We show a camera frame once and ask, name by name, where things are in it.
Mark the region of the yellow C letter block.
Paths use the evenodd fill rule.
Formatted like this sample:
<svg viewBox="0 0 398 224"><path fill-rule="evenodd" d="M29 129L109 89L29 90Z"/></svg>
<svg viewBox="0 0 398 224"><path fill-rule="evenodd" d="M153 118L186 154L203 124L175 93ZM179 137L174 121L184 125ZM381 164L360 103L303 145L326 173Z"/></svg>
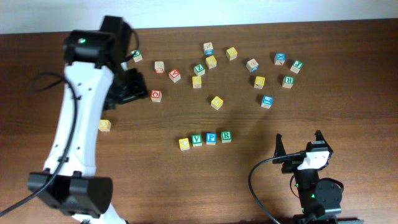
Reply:
<svg viewBox="0 0 398 224"><path fill-rule="evenodd" d="M190 143L188 138L179 139L178 143L181 151L190 149Z"/></svg>

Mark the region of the blue P letter block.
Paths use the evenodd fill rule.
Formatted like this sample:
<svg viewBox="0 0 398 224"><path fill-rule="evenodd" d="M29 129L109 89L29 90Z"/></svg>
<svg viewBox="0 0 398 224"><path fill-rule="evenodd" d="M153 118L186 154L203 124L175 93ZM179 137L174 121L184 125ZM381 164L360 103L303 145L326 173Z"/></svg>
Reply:
<svg viewBox="0 0 398 224"><path fill-rule="evenodd" d="M206 134L206 144L208 144L208 145L216 144L216 133L207 133Z"/></svg>

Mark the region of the green R letter block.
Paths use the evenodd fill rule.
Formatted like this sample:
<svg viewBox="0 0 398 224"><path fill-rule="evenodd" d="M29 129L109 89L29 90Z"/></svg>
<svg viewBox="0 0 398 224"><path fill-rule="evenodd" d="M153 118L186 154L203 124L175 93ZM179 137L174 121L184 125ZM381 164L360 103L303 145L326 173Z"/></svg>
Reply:
<svg viewBox="0 0 398 224"><path fill-rule="evenodd" d="M231 131L222 131L221 132L221 142L228 143L231 142L233 139Z"/></svg>

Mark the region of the green V letter block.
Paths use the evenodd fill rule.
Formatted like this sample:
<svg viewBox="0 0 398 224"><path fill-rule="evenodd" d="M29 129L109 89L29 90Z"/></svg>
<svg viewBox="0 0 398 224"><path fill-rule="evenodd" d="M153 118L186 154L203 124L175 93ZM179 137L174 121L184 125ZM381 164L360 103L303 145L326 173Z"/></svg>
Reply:
<svg viewBox="0 0 398 224"><path fill-rule="evenodd" d="M198 147L203 145L201 134L193 134L192 135L192 144L193 147Z"/></svg>

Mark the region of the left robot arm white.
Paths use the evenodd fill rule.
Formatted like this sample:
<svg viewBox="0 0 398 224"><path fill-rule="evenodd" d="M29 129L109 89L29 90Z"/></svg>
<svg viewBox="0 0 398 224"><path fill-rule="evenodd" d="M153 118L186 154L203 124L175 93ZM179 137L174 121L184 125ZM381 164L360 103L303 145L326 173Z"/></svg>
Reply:
<svg viewBox="0 0 398 224"><path fill-rule="evenodd" d="M111 203L112 180L96 176L95 154L102 112L148 94L142 74L127 67L134 36L123 18L106 16L98 30L74 30L64 41L57 132L43 170L29 175L28 188L81 223L123 222Z"/></svg>

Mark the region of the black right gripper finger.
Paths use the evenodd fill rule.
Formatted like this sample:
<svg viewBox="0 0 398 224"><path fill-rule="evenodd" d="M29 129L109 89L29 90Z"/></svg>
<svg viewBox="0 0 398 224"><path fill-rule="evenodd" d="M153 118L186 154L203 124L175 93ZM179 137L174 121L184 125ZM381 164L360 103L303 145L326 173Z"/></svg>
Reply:
<svg viewBox="0 0 398 224"><path fill-rule="evenodd" d="M316 130L315 132L316 141L325 141L323 134L320 130Z"/></svg>
<svg viewBox="0 0 398 224"><path fill-rule="evenodd" d="M279 157L279 156L284 156L284 155L286 155L286 152L285 152L284 145L282 142L282 135L276 134L274 157Z"/></svg>

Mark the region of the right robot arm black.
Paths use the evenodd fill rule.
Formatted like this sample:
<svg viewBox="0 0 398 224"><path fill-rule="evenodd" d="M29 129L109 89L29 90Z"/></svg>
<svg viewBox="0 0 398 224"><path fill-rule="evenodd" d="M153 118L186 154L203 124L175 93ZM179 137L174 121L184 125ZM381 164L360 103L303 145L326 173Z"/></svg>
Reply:
<svg viewBox="0 0 398 224"><path fill-rule="evenodd" d="M344 185L335 179L319 178L318 173L327 167L333 150L320 130L306 149L287 154L282 135L276 135L273 163L282 164L281 173L292 174L295 179L302 214L294 215L294 223L337 223L341 213L340 203Z"/></svg>

